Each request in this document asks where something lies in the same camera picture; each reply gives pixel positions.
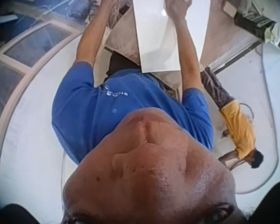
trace leg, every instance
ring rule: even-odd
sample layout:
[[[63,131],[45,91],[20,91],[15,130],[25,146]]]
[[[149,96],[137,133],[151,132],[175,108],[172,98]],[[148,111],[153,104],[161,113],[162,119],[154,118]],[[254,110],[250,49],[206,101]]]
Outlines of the leg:
[[[107,71],[107,76],[110,77],[111,75],[123,69],[140,69],[140,66],[122,56],[121,54],[113,52],[110,58],[110,65],[109,70]]]
[[[220,81],[209,67],[201,72],[201,79],[204,88],[220,110],[228,103],[235,100],[235,98],[230,96],[229,93],[222,87]]]

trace blue t-shirt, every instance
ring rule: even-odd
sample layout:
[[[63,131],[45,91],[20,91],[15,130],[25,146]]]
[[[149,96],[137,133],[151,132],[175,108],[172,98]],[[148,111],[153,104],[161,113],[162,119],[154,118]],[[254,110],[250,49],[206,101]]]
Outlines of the blue t-shirt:
[[[209,150],[213,148],[213,127],[200,90],[186,90],[180,104],[137,69],[119,71],[98,87],[93,84],[92,67],[86,62],[74,63],[53,102],[53,128],[75,163],[81,162],[128,113],[146,107],[162,109],[197,141]]]

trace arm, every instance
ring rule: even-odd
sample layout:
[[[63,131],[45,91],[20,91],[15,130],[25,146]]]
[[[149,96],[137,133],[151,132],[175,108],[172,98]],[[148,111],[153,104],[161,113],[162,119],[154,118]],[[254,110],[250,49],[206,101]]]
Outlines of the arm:
[[[226,166],[226,162],[232,159],[238,159],[238,153],[236,150],[226,153],[221,156],[218,160]]]
[[[104,0],[92,20],[84,31],[77,49],[76,62],[88,62],[94,67],[96,55],[102,42],[108,18],[117,0]]]
[[[203,90],[200,78],[200,65],[196,49],[185,20],[192,0],[166,0],[166,9],[173,20],[177,33],[177,44],[182,73],[182,91],[189,88]]]

